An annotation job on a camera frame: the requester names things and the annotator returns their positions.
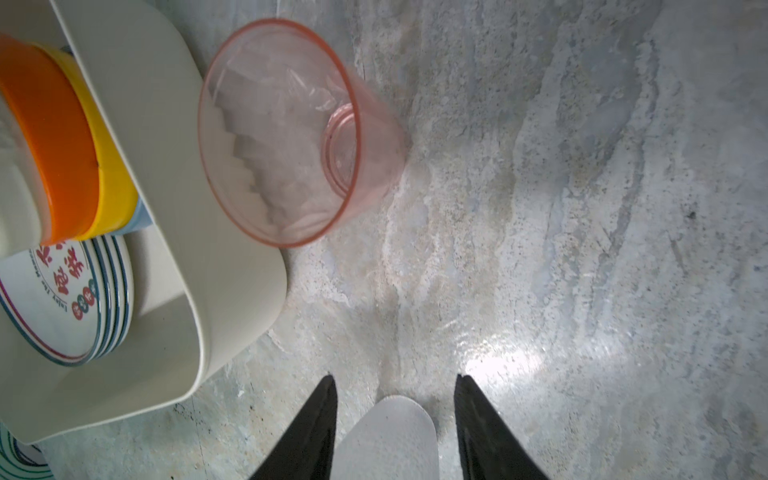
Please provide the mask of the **orange bowl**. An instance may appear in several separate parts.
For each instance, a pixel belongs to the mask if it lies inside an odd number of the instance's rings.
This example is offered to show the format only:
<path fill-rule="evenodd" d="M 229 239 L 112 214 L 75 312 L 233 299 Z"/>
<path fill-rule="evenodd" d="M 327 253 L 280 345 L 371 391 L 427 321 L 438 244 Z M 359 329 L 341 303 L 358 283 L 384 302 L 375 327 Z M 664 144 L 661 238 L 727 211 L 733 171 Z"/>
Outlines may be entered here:
<path fill-rule="evenodd" d="M 93 223 L 99 203 L 98 162 L 85 114 L 62 70 L 41 49 L 1 35 L 1 93 L 16 117 L 41 177 L 51 245 Z"/>

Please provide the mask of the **white bowl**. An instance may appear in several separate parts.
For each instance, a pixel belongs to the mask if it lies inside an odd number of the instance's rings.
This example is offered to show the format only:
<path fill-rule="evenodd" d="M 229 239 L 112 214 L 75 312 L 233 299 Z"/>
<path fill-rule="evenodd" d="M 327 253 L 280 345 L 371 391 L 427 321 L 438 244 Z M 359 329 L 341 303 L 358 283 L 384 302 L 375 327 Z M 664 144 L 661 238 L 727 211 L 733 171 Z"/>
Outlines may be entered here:
<path fill-rule="evenodd" d="M 1 96 L 1 259 L 51 238 L 52 221 L 42 177 L 26 138 Z"/>

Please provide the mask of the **yellow bowl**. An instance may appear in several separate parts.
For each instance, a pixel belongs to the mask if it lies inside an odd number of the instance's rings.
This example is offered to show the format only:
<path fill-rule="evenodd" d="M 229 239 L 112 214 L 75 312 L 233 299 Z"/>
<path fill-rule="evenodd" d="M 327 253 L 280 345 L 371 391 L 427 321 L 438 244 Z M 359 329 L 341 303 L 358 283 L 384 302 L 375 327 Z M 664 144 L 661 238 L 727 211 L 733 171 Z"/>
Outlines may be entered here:
<path fill-rule="evenodd" d="M 63 72 L 86 118 L 98 164 L 99 196 L 96 213 L 87 230 L 76 237 L 86 240 L 119 233 L 135 216 L 139 195 L 109 129 L 75 58 L 62 50 L 33 43 Z"/>

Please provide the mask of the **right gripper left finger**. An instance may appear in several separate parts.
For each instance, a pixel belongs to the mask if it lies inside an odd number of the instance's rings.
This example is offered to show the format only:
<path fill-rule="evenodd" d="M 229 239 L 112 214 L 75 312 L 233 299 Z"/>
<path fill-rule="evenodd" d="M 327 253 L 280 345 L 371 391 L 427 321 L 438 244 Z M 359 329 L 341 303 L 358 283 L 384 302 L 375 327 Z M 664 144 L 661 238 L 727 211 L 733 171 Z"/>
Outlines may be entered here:
<path fill-rule="evenodd" d="M 334 377 L 325 375 L 249 479 L 328 480 L 333 463 L 337 408 Z"/>

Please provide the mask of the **blue bowl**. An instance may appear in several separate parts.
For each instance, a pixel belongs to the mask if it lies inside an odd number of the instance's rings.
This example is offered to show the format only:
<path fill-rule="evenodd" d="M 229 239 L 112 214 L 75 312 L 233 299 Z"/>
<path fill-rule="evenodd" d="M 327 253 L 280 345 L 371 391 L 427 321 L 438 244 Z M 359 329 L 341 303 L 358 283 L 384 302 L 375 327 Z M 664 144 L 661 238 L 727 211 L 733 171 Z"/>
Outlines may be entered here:
<path fill-rule="evenodd" d="M 153 221 L 141 197 L 138 198 L 135 211 L 131 219 L 120 229 L 111 233 L 112 236 L 122 236 L 142 230 L 152 225 Z"/>

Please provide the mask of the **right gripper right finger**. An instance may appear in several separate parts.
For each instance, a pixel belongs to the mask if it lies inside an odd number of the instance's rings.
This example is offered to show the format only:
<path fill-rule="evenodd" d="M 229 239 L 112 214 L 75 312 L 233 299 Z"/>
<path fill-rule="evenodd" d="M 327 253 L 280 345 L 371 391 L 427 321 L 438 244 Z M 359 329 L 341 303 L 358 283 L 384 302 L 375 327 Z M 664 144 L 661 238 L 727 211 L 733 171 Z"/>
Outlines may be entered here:
<path fill-rule="evenodd" d="M 454 408 L 464 479 L 548 479 L 469 375 L 456 378 Z"/>

